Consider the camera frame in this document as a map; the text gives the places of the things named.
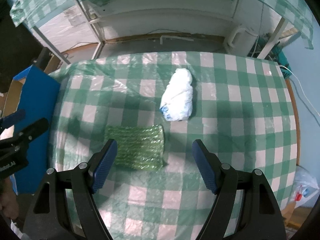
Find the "green sparkly knitted cloth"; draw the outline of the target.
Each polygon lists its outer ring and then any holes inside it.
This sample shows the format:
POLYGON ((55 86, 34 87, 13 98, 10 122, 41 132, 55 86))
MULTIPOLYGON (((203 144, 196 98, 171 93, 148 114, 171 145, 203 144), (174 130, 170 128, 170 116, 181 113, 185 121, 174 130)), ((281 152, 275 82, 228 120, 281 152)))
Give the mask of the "green sparkly knitted cloth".
POLYGON ((145 171, 157 171, 163 167, 164 132, 161 125, 107 126, 105 138, 117 142, 117 166, 145 171))

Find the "white plastic bag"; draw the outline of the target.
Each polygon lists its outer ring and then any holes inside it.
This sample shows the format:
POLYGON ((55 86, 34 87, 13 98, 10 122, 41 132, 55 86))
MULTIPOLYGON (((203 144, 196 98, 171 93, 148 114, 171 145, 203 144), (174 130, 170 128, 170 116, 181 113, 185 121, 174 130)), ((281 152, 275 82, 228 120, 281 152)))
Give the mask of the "white plastic bag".
POLYGON ((187 120, 193 111, 193 81, 186 68, 177 68, 163 95, 159 110, 166 121, 187 120))

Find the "blue cardboard box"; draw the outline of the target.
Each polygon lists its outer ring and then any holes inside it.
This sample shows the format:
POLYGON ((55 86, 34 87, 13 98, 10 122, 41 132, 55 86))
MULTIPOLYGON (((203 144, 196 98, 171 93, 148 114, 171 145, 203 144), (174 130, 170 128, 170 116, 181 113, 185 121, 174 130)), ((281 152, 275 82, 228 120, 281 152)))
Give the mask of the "blue cardboard box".
MULTIPOLYGON (((46 118, 50 126, 59 90, 60 83, 38 67, 30 66, 17 74, 9 87, 2 116, 19 109, 25 110, 25 118, 10 127, 13 136, 41 118, 46 118)), ((8 177, 16 194, 33 194, 37 191, 47 170, 48 140, 49 128, 29 144, 28 165, 8 177)))

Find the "clear bag with red item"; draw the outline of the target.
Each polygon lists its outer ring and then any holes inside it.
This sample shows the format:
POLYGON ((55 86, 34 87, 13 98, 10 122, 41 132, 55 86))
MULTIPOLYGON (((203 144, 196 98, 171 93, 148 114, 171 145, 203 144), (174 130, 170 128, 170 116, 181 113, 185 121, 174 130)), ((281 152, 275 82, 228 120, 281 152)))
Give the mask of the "clear bag with red item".
POLYGON ((295 202, 295 208, 298 208, 318 193, 317 179, 308 170, 297 165, 289 202, 295 202))

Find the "black office chair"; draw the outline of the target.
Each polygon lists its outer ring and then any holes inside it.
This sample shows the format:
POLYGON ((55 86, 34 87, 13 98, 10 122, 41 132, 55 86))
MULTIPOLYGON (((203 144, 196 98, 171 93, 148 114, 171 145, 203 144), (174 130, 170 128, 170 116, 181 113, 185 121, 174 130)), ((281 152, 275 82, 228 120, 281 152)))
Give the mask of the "black office chair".
POLYGON ((31 65, 45 70, 52 55, 23 25, 15 27, 10 16, 1 18, 0 90, 9 90, 13 77, 31 65))

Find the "green checkered tablecloth near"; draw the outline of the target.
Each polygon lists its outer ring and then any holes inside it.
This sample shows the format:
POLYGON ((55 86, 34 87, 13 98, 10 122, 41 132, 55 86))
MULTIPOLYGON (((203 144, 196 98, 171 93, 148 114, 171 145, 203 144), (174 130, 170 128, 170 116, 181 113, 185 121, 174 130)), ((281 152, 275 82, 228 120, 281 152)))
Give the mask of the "green checkered tablecloth near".
POLYGON ((127 54, 62 67, 49 141, 58 171, 88 161, 106 142, 107 126, 164 131, 164 167, 115 166, 94 200, 114 239, 195 239, 214 201, 191 153, 194 140, 236 170, 261 169, 281 209, 292 190, 297 136, 279 66, 204 52, 127 54), (193 111, 166 121, 162 95, 177 68, 193 81, 193 111))

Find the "teal cloth bundle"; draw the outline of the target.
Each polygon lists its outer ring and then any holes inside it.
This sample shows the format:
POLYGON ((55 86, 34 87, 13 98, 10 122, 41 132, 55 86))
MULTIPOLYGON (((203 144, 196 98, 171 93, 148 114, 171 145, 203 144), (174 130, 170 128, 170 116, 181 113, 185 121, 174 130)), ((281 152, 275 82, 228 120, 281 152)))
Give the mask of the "teal cloth bundle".
MULTIPOLYGON (((248 56, 257 58, 266 45, 269 37, 270 34, 258 36, 253 47, 249 51, 248 56)), ((288 79, 292 75, 290 64, 283 53, 282 48, 280 47, 280 42, 277 42, 276 45, 273 46, 265 59, 276 62, 280 66, 280 70, 284 79, 288 79)))

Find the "white plastic jug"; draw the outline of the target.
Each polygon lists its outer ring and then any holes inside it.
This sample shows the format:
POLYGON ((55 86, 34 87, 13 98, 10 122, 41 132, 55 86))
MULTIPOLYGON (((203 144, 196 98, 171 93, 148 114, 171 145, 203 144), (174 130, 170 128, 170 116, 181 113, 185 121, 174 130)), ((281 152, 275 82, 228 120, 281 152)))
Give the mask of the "white plastic jug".
POLYGON ((235 56, 247 56, 254 46, 258 34, 244 25, 234 27, 225 37, 223 46, 227 54, 235 56))

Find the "white metal table frame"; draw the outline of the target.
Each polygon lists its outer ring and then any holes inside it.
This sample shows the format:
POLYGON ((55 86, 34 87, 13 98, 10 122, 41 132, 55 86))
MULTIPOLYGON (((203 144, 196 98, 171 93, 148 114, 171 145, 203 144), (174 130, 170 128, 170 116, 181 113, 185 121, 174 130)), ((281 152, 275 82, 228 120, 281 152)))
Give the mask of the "white metal table frame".
POLYGON ((55 55, 61 63, 70 64, 65 51, 96 44, 92 59, 99 57, 105 41, 100 27, 91 19, 82 0, 71 0, 51 12, 31 28, 32 34, 55 55))

